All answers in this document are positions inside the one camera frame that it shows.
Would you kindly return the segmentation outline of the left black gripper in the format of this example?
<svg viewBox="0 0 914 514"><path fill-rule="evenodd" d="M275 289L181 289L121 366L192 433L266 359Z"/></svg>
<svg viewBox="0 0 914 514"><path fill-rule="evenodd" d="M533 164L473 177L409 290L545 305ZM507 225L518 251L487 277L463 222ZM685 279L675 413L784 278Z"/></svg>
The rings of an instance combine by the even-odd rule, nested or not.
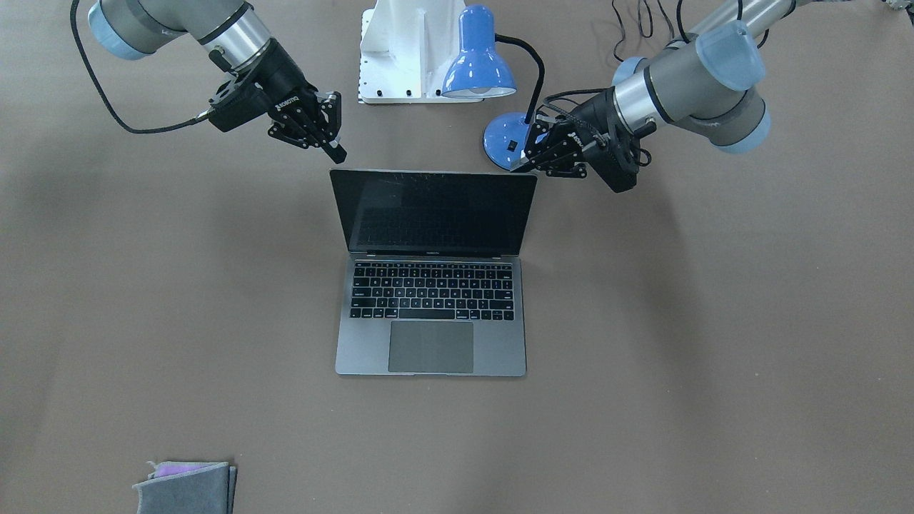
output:
<svg viewBox="0 0 914 514"><path fill-rule="evenodd" d="M614 102L613 89L571 90L566 96L592 97L558 118L538 114L512 173L545 173L549 178L585 178L591 167L615 193L637 184L651 156L628 131Z"/></svg>

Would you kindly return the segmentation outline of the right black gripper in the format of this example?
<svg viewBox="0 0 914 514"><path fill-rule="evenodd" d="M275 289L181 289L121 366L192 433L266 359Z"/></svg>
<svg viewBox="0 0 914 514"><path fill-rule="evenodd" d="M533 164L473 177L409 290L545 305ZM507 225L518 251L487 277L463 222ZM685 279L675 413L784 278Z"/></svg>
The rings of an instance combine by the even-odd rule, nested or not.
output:
<svg viewBox="0 0 914 514"><path fill-rule="evenodd" d="M334 163L343 163L339 91L317 91L277 39L243 71L229 74L210 100L210 124L231 131L277 108L296 107L293 118L274 119L268 135L301 148L319 148Z"/></svg>

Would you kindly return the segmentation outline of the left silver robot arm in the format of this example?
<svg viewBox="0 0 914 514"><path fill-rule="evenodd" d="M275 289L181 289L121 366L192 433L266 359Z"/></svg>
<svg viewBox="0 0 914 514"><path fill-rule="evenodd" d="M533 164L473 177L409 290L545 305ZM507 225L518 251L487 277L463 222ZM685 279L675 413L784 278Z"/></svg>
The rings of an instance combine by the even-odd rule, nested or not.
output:
<svg viewBox="0 0 914 514"><path fill-rule="evenodd" d="M616 193L632 189L650 163L642 140L664 126L705 137L726 153L745 153L770 133L771 119L757 84L766 75L760 44L774 23L800 1L728 1L652 58L621 62L613 83L581 90L571 109L544 98L551 114L536 114L509 166L553 178L595 171Z"/></svg>

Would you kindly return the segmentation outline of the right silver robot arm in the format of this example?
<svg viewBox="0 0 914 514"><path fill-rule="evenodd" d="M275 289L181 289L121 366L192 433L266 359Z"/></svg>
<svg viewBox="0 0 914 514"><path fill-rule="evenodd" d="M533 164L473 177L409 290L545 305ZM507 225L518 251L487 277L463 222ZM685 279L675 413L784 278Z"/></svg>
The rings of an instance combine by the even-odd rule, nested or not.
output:
<svg viewBox="0 0 914 514"><path fill-rule="evenodd" d="M170 131L202 121L231 131L268 115L269 136L322 149L334 163L345 161L338 139L340 93L310 84L247 1L98 1L87 19L102 48L125 61L151 56L187 34L224 72L208 110Z"/></svg>

